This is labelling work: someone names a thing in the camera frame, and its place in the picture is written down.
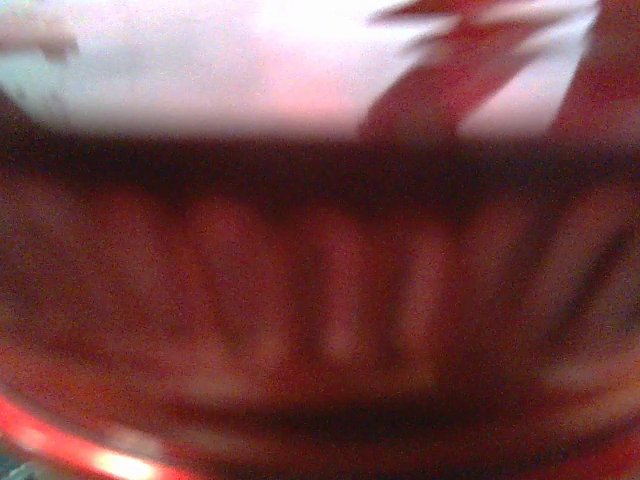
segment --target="red glass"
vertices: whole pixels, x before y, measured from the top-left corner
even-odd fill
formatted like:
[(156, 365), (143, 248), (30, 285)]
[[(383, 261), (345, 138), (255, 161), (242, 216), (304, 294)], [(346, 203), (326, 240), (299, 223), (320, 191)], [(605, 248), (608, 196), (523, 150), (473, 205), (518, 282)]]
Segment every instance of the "red glass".
[[(53, 132), (7, 96), (3, 442), (107, 478), (639, 471), (637, 5), (526, 48), (591, 7), (494, 7), (372, 11), (458, 17), (355, 137)], [(462, 138), (581, 41), (544, 132)], [(278, 111), (320, 122), (314, 90)]]

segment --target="white surface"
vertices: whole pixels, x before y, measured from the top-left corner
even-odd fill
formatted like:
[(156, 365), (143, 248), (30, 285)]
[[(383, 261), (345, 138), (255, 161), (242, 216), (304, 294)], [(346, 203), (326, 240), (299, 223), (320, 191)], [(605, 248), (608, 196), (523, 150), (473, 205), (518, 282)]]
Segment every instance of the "white surface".
[[(348, 136), (377, 96), (416, 60), (401, 54), (402, 48), (443, 26), (368, 23), (392, 5), (389, 0), (44, 0), (33, 8), (54, 11), (71, 24), (79, 55), (66, 64), (51, 64), (38, 53), (4, 57), (0, 84), (33, 116), (75, 129)], [(584, 25), (569, 30), (577, 36)], [(532, 65), (472, 115), (463, 132), (544, 130), (579, 57), (574, 49)]]

